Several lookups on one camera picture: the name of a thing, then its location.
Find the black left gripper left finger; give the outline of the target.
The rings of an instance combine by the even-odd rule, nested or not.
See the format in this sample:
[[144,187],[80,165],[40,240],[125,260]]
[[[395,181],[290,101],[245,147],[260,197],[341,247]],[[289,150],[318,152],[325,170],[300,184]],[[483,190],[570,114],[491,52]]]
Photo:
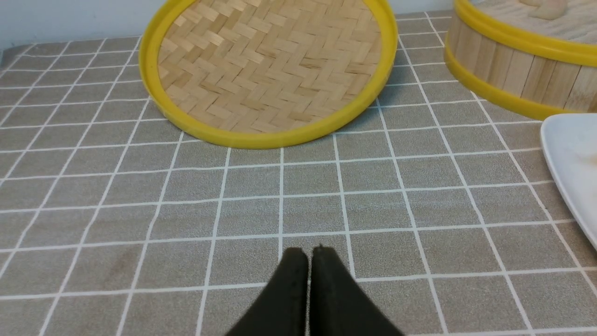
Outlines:
[[270,280],[227,336],[304,336],[309,261],[288,247]]

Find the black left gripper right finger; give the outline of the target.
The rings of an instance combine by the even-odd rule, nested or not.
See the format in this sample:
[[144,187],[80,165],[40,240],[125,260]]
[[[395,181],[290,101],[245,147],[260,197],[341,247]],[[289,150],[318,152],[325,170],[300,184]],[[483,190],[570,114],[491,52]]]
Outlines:
[[371,301],[332,247],[312,251],[312,336],[403,336]]

